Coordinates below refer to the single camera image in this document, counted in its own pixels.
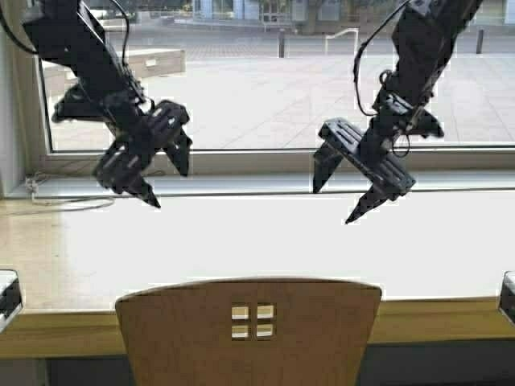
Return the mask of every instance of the paved plaza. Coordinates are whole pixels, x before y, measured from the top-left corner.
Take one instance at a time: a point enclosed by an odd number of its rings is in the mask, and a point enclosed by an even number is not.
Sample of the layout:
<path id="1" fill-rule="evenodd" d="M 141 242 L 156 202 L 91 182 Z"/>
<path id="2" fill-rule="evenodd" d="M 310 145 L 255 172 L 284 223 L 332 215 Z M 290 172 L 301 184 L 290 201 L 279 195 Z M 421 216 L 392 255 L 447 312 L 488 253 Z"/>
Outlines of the paved plaza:
<path id="1" fill-rule="evenodd" d="M 382 69 L 392 55 L 362 60 L 361 94 L 373 102 Z M 416 145 L 505 144 L 515 141 L 515 55 L 458 54 L 438 82 L 429 110 L 446 137 Z M 322 122 L 346 117 L 367 127 L 356 106 L 352 56 L 232 58 L 187 61 L 185 73 L 143 81 L 156 101 L 185 104 L 187 132 L 195 149 L 292 149 L 320 144 Z M 100 124 L 70 122 L 51 127 L 57 150 L 104 149 L 111 142 Z"/>
<path id="2" fill-rule="evenodd" d="M 369 37 L 371 27 L 360 27 L 359 40 Z M 221 28 L 208 26 L 162 25 L 153 20 L 145 24 L 131 26 L 129 47 L 131 50 L 143 48 L 181 48 L 187 52 L 188 60 L 228 59 L 234 57 L 277 57 L 278 29 L 266 33 L 262 29 Z M 469 27 L 459 36 L 455 46 L 458 53 L 476 53 L 477 34 L 484 28 L 483 53 L 515 53 L 515 26 Z M 330 42 L 329 55 L 351 55 L 354 50 L 353 35 L 343 35 Z M 123 34 L 109 33 L 109 41 L 122 47 Z M 389 33 L 379 34 L 370 44 L 367 52 L 372 55 L 387 55 L 393 50 Z M 302 36 L 286 32 L 286 56 L 291 58 L 325 54 L 325 35 Z"/>

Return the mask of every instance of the chair backrest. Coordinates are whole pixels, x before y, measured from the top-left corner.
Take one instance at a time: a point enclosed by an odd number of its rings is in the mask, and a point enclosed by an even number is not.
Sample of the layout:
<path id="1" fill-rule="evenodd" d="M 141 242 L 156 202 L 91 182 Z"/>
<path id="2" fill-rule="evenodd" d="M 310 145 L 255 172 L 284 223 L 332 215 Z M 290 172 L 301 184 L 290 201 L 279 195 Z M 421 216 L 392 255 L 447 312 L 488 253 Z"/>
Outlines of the chair backrest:
<path id="1" fill-rule="evenodd" d="M 351 386 L 381 289 L 252 278 L 152 289 L 116 311 L 138 386 Z"/>

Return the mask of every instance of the glass pane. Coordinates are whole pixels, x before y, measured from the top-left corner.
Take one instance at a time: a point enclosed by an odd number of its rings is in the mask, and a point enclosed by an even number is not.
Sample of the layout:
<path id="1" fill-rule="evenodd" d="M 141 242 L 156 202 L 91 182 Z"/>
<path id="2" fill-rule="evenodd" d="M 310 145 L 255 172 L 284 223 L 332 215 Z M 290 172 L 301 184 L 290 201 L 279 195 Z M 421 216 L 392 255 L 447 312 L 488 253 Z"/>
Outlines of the glass pane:
<path id="1" fill-rule="evenodd" d="M 359 27 L 364 41 L 398 2 L 327 0 L 310 26 L 307 1 L 126 0 L 131 67 L 147 95 L 187 106 L 186 131 L 195 150 L 316 148 L 321 125 L 333 117 L 346 117 L 365 130 L 369 119 L 357 108 L 352 83 L 354 34 L 328 40 L 327 52 L 324 37 Z M 120 15 L 107 0 L 87 3 L 120 51 Z M 154 4 L 150 16 L 148 3 Z M 515 142 L 514 23 L 505 2 L 484 0 L 427 106 L 445 138 L 412 138 L 412 146 Z M 360 93 L 367 110 L 381 87 L 379 74 L 397 62 L 393 26 L 379 34 L 361 63 Z M 278 58 L 279 28 L 286 30 L 287 60 Z M 476 55 L 479 29 L 485 29 L 483 55 Z M 75 80 L 50 64 L 43 73 L 51 115 Z M 51 139 L 54 150 L 105 149 L 112 136 L 102 124 L 75 121 L 51 124 Z"/>

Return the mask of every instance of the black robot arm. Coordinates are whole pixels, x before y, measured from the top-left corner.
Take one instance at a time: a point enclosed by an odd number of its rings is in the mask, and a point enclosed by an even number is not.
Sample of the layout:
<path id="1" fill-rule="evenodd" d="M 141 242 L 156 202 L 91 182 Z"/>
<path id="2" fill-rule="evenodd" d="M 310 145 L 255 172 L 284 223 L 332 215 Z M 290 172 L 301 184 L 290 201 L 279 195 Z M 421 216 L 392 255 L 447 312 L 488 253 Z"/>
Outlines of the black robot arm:
<path id="1" fill-rule="evenodd" d="M 344 159 L 372 182 L 348 223 L 387 200 L 394 201 L 406 195 L 415 184 L 393 153 L 393 146 L 402 135 L 443 137 L 439 122 L 425 106 L 452 56 L 459 33 L 472 20 L 481 3 L 482 0 L 412 0 L 403 3 L 402 15 L 393 32 L 399 60 L 395 71 L 381 74 L 381 90 L 373 104 L 376 113 L 372 114 L 369 128 L 363 133 L 343 118 L 323 124 L 319 136 L 324 144 L 314 155 L 313 191 L 318 193 L 322 189 Z M 361 46 L 356 56 L 355 74 L 368 43 Z"/>
<path id="2" fill-rule="evenodd" d="M 116 0 L 111 1 L 125 15 Z M 1 10 L 0 16 L 15 39 Z M 93 172 L 97 181 L 117 194 L 126 191 L 159 207 L 141 173 L 164 150 L 179 173 L 187 175 L 192 140 L 183 130 L 189 121 L 186 109 L 172 101 L 152 101 L 149 111 L 142 110 L 146 98 L 126 63 L 126 42 L 120 60 L 81 0 L 36 0 L 25 11 L 22 25 L 41 59 L 71 68 L 78 79 L 56 104 L 52 120 L 102 121 L 115 136 Z"/>

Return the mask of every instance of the building facade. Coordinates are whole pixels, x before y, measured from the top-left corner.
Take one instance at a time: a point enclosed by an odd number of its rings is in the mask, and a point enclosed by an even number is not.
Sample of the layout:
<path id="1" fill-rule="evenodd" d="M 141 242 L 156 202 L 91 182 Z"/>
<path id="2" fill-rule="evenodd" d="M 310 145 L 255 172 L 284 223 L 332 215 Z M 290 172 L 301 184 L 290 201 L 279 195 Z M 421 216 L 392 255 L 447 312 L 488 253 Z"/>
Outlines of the building facade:
<path id="1" fill-rule="evenodd" d="M 236 19 L 265 23 L 305 23 L 314 0 L 193 0 L 193 14 L 201 19 Z M 318 30 L 334 30 L 349 23 L 375 23 L 396 0 L 324 0 L 317 10 Z M 475 24 L 515 24 L 515 0 L 484 0 Z"/>

